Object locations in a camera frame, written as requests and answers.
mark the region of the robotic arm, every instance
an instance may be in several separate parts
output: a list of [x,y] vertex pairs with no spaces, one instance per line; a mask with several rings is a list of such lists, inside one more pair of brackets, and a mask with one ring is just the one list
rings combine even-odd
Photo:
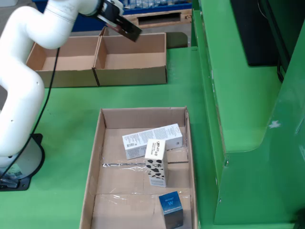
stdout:
[[15,10],[0,37],[0,85],[8,92],[0,113],[0,169],[25,145],[43,101],[43,81],[26,66],[33,43],[46,49],[61,47],[78,13],[107,22],[133,41],[141,33],[122,17],[118,0],[49,0],[43,14],[31,7]]

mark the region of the cow print pattern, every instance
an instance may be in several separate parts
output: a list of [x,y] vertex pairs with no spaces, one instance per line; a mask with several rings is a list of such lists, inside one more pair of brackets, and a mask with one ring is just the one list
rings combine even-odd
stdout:
[[162,173],[160,173],[160,170],[163,170],[163,164],[162,164],[162,160],[156,160],[156,162],[158,164],[154,165],[153,164],[153,160],[147,160],[148,163],[152,164],[152,165],[146,165],[147,168],[149,168],[148,170],[148,175],[152,175],[152,177],[158,178],[158,179],[162,179],[164,180],[164,176],[161,176]]

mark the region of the blue box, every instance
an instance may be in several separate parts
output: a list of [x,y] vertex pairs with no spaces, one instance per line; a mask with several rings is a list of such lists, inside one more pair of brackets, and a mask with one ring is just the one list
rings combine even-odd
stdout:
[[166,229],[173,229],[183,225],[183,209],[178,192],[171,192],[159,196],[162,206]]

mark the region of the black monitor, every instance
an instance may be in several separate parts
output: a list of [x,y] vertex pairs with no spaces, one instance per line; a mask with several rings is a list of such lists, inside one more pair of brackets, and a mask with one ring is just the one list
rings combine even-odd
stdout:
[[305,19],[305,0],[261,0],[283,69],[287,71]]
[[250,66],[286,71],[305,19],[305,0],[231,0]]

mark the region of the cardboard tray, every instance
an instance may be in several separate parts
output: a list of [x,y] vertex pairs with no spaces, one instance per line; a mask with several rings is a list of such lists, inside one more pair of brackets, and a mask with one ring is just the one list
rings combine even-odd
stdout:
[[[123,36],[69,37],[61,47],[53,87],[97,87],[167,83],[166,49],[187,47],[182,32],[141,34],[136,43]],[[49,87],[57,50],[34,44],[27,65]]]
[[[167,188],[150,186],[143,158],[126,160],[122,135],[178,123],[187,157],[172,154]],[[198,214],[188,111],[184,107],[102,109],[87,177],[80,229],[163,229],[159,195],[178,191],[181,229],[197,229]]]
[[101,86],[163,84],[166,78],[166,34],[102,36],[94,72]]

